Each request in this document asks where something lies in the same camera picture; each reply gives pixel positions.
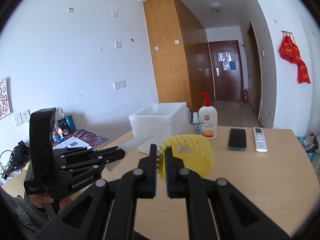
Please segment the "human hand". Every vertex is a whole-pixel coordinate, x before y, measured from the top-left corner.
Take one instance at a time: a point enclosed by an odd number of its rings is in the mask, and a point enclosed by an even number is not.
[[[32,204],[37,208],[43,208],[44,203],[52,203],[53,202],[53,198],[50,197],[48,193],[29,195],[29,197],[30,197]],[[71,202],[72,202],[72,200],[71,200],[70,196],[59,200],[60,209],[59,209],[58,213],[60,213],[60,211],[62,209],[64,209],[67,205],[69,205]]]

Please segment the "yellow foam net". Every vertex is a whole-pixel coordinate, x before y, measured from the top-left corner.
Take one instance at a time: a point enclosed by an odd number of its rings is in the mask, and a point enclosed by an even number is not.
[[[173,157],[183,160],[184,166],[197,172],[202,178],[209,175],[213,169],[213,152],[210,142],[202,135],[184,134],[167,138],[158,150],[157,169],[160,177],[165,180],[164,151],[172,148]],[[178,153],[177,147],[188,147],[190,153]]]

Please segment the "person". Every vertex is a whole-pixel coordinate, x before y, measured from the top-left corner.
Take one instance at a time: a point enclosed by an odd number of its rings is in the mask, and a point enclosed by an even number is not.
[[[44,203],[52,203],[53,199],[48,193],[27,195],[24,198],[13,197],[0,187],[0,197],[4,200],[13,216],[20,222],[21,231],[26,236],[32,236],[45,226],[50,220],[44,209]],[[59,212],[72,202],[68,196],[59,201]]]

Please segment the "air conditioner remote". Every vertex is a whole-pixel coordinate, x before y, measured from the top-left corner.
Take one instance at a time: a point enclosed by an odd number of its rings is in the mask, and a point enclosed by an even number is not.
[[[253,132],[254,132],[254,139],[256,141],[256,151],[266,152],[268,149],[267,149],[266,139],[264,137],[262,128],[254,127]]]

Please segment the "white foam box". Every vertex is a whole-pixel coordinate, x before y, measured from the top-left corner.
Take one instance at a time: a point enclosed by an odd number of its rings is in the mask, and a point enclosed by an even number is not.
[[[150,152],[150,145],[160,144],[167,138],[177,134],[188,133],[188,112],[186,103],[151,104],[129,116],[133,136],[149,132],[151,139],[138,147],[143,153]]]

